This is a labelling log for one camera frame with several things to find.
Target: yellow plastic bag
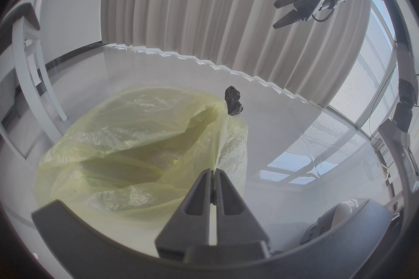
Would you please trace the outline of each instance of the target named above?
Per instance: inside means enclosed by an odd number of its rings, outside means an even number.
[[[226,171],[243,193],[248,126],[224,99],[133,86],[74,123],[40,160],[39,206],[64,201],[82,219],[166,221],[199,176]]]

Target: black cable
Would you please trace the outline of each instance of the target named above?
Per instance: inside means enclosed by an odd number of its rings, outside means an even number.
[[[369,130],[369,133],[371,134],[371,137],[372,137],[372,138],[374,138],[375,140],[382,140],[382,139],[375,138],[375,137],[373,136],[373,132],[371,131],[371,115],[373,114],[373,111],[375,110],[375,108],[377,108],[377,107],[378,107],[378,106],[375,106],[375,103],[377,102],[377,99],[378,99],[378,97],[380,96],[381,91],[382,91],[384,88],[387,88],[387,87],[388,87],[387,83],[388,83],[388,81],[391,79],[391,77],[393,76],[393,72],[394,72],[394,70],[395,70],[395,68],[396,68],[396,67],[397,67],[397,64],[394,66],[393,70],[392,70],[392,71],[391,71],[391,73],[390,73],[390,76],[388,76],[388,79],[385,81],[385,83],[384,83],[383,87],[381,88],[380,92],[377,94],[377,97],[375,98],[375,101],[374,101],[373,107],[372,107],[372,109],[371,109],[371,113],[369,114],[369,118],[368,118],[368,130]]]
[[[332,8],[332,11],[324,19],[321,19],[321,20],[316,19],[314,15],[311,15],[311,17],[317,22],[325,22],[330,18],[330,16],[332,16],[334,11],[335,11],[335,9]]]

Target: black crumpled object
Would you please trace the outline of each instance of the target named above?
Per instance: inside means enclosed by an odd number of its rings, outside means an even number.
[[[243,106],[239,103],[240,92],[233,86],[225,90],[224,100],[227,103],[227,112],[229,115],[239,115],[243,111]]]

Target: floor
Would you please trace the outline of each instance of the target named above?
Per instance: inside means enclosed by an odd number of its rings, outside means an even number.
[[[233,85],[249,125],[244,200],[271,238],[271,251],[299,245],[306,228],[326,210],[348,198],[390,201],[385,173],[367,138],[338,116],[243,73],[158,50],[105,46],[78,55],[49,71],[57,98],[68,116],[62,122],[42,96],[61,132],[97,104],[135,83],[200,89],[223,97]],[[21,163],[0,142],[0,198],[10,221],[34,257],[55,278],[70,278],[47,249],[31,221],[38,208],[34,178],[40,157],[52,146],[22,96],[21,118],[7,127],[27,155]],[[108,237],[151,255],[162,227],[139,231],[89,221]]]

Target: white wall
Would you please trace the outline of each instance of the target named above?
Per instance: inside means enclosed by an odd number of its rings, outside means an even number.
[[[41,40],[45,63],[101,41],[101,0],[42,0]]]

